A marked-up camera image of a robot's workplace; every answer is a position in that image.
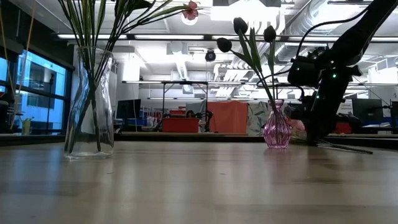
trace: dark tulip bud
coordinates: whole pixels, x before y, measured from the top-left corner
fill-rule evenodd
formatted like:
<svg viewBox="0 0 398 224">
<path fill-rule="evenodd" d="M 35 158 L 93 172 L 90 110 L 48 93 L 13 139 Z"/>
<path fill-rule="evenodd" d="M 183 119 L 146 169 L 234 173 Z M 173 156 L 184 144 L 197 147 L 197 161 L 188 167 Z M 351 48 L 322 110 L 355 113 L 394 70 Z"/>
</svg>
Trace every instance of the dark tulip bud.
<svg viewBox="0 0 398 224">
<path fill-rule="evenodd" d="M 276 39 L 276 32 L 273 26 L 269 26 L 264 30 L 264 40 L 271 43 Z"/>
<path fill-rule="evenodd" d="M 217 39 L 217 47 L 220 51 L 226 53 L 232 49 L 232 42 L 225 38 Z"/>
<path fill-rule="evenodd" d="M 248 24 L 240 17 L 234 19 L 234 30 L 235 33 L 239 35 L 239 30 L 242 31 L 242 34 L 245 34 L 248 31 Z"/>
</svg>

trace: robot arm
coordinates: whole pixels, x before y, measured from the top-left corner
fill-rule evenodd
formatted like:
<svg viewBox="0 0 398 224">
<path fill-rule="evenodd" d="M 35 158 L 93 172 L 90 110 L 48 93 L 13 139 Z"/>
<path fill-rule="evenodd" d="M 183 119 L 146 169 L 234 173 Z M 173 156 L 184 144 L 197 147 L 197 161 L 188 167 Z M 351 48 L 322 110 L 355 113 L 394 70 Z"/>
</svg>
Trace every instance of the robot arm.
<svg viewBox="0 0 398 224">
<path fill-rule="evenodd" d="M 318 61 L 334 61 L 338 65 L 358 63 L 382 23 L 397 7 L 397 0 L 374 0 L 364 16 L 348 29 Z"/>
<path fill-rule="evenodd" d="M 288 81 L 293 85 L 318 88 L 306 103 L 302 121 L 307 130 L 307 141 L 314 144 L 336 127 L 336 113 L 343 101 L 352 75 L 360 75 L 358 63 L 382 23 L 397 7 L 398 0 L 374 0 L 363 17 L 348 29 L 331 49 L 317 58 L 297 57 L 293 60 Z"/>
</svg>

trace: table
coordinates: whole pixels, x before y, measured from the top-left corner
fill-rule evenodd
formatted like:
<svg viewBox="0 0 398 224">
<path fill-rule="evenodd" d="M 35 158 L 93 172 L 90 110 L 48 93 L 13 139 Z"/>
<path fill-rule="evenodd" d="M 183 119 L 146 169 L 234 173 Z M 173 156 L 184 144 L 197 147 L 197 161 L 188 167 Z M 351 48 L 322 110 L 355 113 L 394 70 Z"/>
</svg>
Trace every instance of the table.
<svg viewBox="0 0 398 224">
<path fill-rule="evenodd" d="M 398 153 L 264 143 L 0 147 L 1 223 L 397 223 Z"/>
</svg>

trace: security camera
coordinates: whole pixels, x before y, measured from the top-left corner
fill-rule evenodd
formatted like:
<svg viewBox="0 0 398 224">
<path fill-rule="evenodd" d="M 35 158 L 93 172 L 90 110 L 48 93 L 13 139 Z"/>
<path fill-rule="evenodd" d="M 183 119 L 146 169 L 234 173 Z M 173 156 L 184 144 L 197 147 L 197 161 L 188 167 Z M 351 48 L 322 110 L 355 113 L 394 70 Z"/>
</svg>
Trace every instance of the security camera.
<svg viewBox="0 0 398 224">
<path fill-rule="evenodd" d="M 216 60 L 216 54 L 213 49 L 208 49 L 205 57 L 207 62 L 214 62 Z"/>
</svg>

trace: clear glass vase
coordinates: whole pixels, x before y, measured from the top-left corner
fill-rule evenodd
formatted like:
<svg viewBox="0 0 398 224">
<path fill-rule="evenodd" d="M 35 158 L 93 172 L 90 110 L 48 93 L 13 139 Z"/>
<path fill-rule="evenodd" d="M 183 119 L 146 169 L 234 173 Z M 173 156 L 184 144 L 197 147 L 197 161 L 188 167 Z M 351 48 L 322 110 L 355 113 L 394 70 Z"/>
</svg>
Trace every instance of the clear glass vase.
<svg viewBox="0 0 398 224">
<path fill-rule="evenodd" d="M 284 100 L 275 100 L 277 113 L 271 110 L 264 126 L 264 139 L 270 149 L 285 149 L 292 138 L 292 128 L 282 112 L 283 104 Z"/>
<path fill-rule="evenodd" d="M 113 55 L 95 48 L 78 48 L 79 87 L 69 113 L 65 157 L 105 158 L 113 153 L 113 118 L 109 73 Z"/>
</svg>

